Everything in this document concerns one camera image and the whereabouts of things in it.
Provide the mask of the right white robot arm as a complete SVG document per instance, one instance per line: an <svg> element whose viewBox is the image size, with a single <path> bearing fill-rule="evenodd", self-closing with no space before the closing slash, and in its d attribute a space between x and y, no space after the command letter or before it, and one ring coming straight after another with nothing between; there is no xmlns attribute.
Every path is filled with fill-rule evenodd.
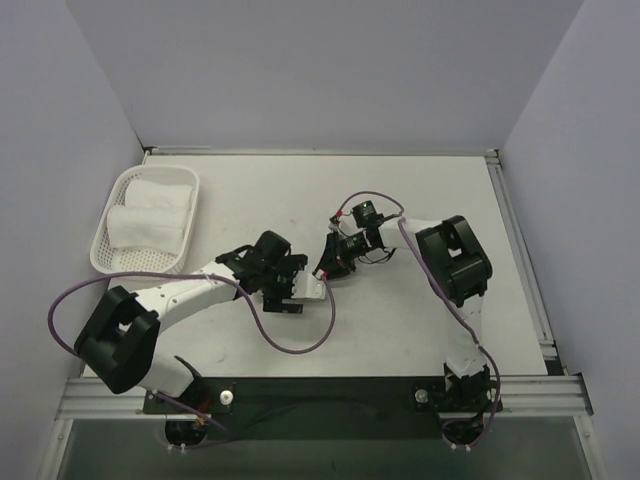
<svg viewBox="0 0 640 480"><path fill-rule="evenodd" d="M356 259L375 250L406 249L418 260L446 310L447 346L443 396L463 410L491 391L488 360L482 351L482 305L493 275L491 262L465 217L441 221L385 216L370 201L353 207L357 231L342 230L340 212L330 219L330 232L315 271L329 280L356 271Z"/></svg>

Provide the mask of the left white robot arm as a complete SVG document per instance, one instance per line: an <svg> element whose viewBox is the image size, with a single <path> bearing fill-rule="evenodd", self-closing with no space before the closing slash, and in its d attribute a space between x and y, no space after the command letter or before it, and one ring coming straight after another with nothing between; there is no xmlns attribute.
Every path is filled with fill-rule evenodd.
<svg viewBox="0 0 640 480"><path fill-rule="evenodd" d="M114 394L135 386L166 395L181 412L195 409L202 387L186 361L158 352L159 336L216 304L258 293L266 312L299 314L309 300L325 297L324 285L293 255L280 235L264 232L253 245L217 256L191 278L103 295L74 343L79 357Z"/></svg>

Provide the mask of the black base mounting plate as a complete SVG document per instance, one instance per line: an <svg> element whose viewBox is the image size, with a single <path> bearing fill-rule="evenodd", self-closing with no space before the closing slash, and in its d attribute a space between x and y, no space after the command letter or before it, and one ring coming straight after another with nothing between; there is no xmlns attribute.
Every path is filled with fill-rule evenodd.
<svg viewBox="0 0 640 480"><path fill-rule="evenodd" d="M206 378L181 398L149 394L172 440L416 440L472 443L503 409L493 380L442 376Z"/></svg>

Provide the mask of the white perforated plastic basket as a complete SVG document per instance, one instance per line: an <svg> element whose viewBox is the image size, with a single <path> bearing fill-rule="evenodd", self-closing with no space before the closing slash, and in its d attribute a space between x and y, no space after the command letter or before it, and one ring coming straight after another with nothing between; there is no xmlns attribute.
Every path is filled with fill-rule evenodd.
<svg viewBox="0 0 640 480"><path fill-rule="evenodd" d="M141 165L123 172L104 207L89 257L103 274L178 273L195 225L200 180L187 167Z"/></svg>

